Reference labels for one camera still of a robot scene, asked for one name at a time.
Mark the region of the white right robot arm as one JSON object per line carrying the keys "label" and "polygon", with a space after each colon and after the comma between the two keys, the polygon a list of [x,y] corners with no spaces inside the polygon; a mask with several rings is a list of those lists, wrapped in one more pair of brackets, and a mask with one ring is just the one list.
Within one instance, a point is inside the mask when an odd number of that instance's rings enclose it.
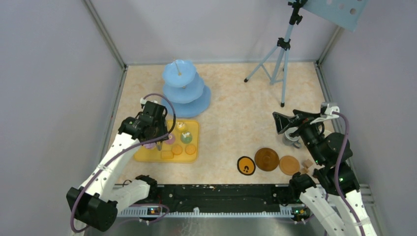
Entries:
{"label": "white right robot arm", "polygon": [[[313,176],[297,172],[289,181],[288,195],[303,203],[318,219],[327,236],[375,236],[377,234],[363,205],[360,186],[346,160],[352,157],[350,123],[338,110],[320,113],[293,111],[292,117],[273,112],[278,134],[290,128],[290,135],[300,137],[315,163],[321,166]],[[323,120],[342,118],[345,132],[328,136],[318,129]]]}

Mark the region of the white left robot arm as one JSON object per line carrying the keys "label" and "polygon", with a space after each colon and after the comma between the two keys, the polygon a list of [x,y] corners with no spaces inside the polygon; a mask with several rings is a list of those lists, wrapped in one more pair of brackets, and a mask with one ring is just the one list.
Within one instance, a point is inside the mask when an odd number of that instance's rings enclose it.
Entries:
{"label": "white left robot arm", "polygon": [[152,203],[157,199],[157,181],[140,175],[126,187],[114,186],[133,155],[145,144],[168,139],[167,109],[156,101],[142,100],[142,111],[122,121],[109,150],[91,176],[78,188],[70,188],[66,199],[71,209],[71,220],[105,232],[117,215],[139,200]]}

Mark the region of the purple donut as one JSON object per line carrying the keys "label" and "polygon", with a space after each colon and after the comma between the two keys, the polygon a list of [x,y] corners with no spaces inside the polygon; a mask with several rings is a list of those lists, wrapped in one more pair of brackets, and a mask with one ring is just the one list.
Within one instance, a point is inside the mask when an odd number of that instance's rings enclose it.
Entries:
{"label": "purple donut", "polygon": [[157,146],[156,143],[148,143],[148,144],[144,144],[143,147],[146,149],[154,149]]}

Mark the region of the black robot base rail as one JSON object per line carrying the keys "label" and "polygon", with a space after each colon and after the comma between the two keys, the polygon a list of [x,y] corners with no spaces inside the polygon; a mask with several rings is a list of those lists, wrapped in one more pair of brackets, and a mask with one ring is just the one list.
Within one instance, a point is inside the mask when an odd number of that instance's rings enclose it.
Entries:
{"label": "black robot base rail", "polygon": [[261,204],[300,204],[288,184],[159,184],[135,204],[174,204],[204,200],[255,200]]}

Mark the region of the pink flower donut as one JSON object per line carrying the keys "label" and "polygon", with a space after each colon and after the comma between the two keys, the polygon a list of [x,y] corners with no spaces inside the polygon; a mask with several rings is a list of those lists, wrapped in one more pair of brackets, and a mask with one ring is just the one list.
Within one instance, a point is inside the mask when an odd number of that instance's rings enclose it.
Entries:
{"label": "pink flower donut", "polygon": [[169,135],[167,136],[167,138],[168,138],[168,139],[164,141],[167,145],[172,145],[172,144],[174,144],[174,143],[175,143],[175,141],[176,141],[176,137],[175,137],[175,135],[174,135],[174,134],[169,134]]}

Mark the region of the yellow cupcake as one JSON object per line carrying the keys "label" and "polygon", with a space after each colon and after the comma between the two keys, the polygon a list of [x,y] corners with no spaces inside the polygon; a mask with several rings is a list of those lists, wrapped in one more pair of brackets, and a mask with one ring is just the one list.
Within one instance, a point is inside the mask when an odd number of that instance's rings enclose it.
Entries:
{"label": "yellow cupcake", "polygon": [[183,121],[176,122],[176,130],[178,132],[185,132],[187,130],[187,125]]}

